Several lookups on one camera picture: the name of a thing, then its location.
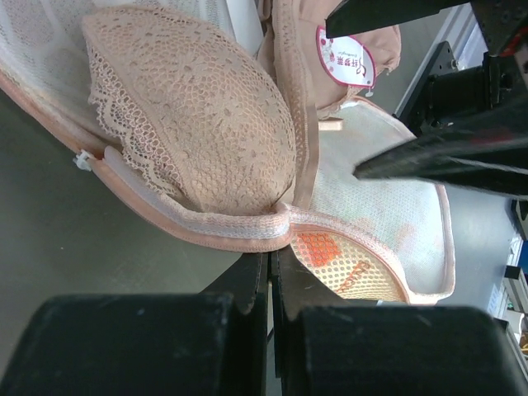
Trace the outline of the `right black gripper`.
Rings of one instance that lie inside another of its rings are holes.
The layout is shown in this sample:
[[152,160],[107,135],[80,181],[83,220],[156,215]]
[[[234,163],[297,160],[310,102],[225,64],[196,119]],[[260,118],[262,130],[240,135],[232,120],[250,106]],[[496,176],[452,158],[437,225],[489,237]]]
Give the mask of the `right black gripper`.
[[396,117],[416,136],[356,165],[359,179],[416,179],[527,199],[527,3],[346,0],[337,38],[455,7]]

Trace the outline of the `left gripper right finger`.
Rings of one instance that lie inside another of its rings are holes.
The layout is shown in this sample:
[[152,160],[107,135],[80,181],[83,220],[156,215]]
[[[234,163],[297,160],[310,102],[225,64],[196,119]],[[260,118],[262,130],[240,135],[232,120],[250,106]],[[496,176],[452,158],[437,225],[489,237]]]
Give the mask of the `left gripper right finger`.
[[342,299],[290,249],[270,255],[276,375],[285,395],[524,395],[497,319],[468,306]]

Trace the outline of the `beige lace bra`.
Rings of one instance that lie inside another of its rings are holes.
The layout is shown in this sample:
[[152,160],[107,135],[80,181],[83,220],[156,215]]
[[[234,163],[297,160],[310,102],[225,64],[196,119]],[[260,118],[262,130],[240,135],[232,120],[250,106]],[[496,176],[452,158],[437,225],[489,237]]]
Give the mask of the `beige lace bra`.
[[359,128],[408,130],[324,65],[334,1],[262,1],[257,57],[210,22],[171,8],[104,7],[82,20],[89,101],[145,183],[189,210],[262,215],[309,206],[318,123],[345,103]]

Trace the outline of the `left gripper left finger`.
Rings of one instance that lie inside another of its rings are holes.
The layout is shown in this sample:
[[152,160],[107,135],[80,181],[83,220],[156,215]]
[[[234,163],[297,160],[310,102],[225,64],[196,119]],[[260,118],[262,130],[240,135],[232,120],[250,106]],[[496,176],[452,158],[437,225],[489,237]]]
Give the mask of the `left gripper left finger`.
[[62,295],[34,313],[4,395],[262,395],[268,256],[197,294]]

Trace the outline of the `floral mesh laundry bag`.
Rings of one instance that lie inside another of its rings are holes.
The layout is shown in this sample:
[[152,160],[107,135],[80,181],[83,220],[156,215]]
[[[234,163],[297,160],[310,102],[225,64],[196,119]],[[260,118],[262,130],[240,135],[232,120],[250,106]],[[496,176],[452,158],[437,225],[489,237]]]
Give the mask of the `floral mesh laundry bag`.
[[[159,193],[125,162],[119,140],[100,126],[89,101],[84,17],[122,5],[171,8],[212,23],[257,57],[268,29],[260,2],[4,1],[1,89],[74,151],[79,168],[95,173],[138,215],[176,238],[241,253],[291,248],[344,299],[434,304],[450,296],[455,249],[443,185],[354,176],[361,161],[413,138],[394,117],[408,136],[388,129],[362,131],[359,106],[341,105],[318,123],[318,168],[309,206],[281,202],[254,216],[196,212]],[[398,25],[349,36],[370,51],[376,80],[398,67]],[[359,97],[373,104],[371,90],[360,87]]]

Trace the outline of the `pink white bra tag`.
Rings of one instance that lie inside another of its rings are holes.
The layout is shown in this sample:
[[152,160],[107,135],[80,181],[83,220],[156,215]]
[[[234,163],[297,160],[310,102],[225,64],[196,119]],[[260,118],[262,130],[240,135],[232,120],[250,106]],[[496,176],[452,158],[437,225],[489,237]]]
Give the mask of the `pink white bra tag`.
[[335,83],[348,87],[374,87],[374,58],[360,41],[352,36],[330,38],[326,30],[319,26],[316,43],[323,70]]

